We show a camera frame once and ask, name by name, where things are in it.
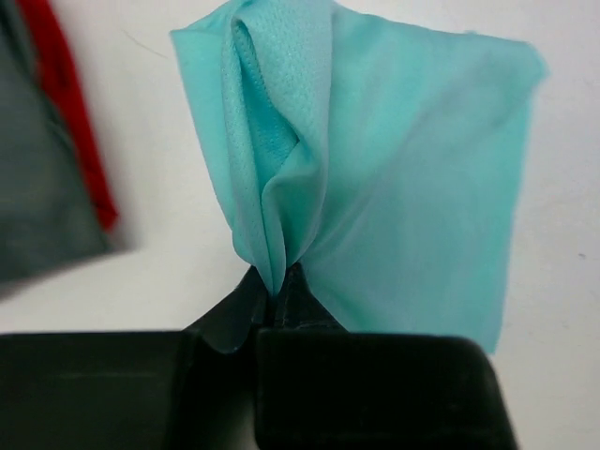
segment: white background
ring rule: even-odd
[[[247,265],[213,194],[169,39],[208,0],[53,0],[129,250],[5,292],[0,332],[181,328]],[[600,447],[600,2],[345,0],[405,23],[532,42],[536,101],[493,362],[525,449]]]

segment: turquoise fabric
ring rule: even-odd
[[[172,40],[235,250],[271,293],[300,261],[351,330],[493,350],[532,47],[326,0],[231,1]]]

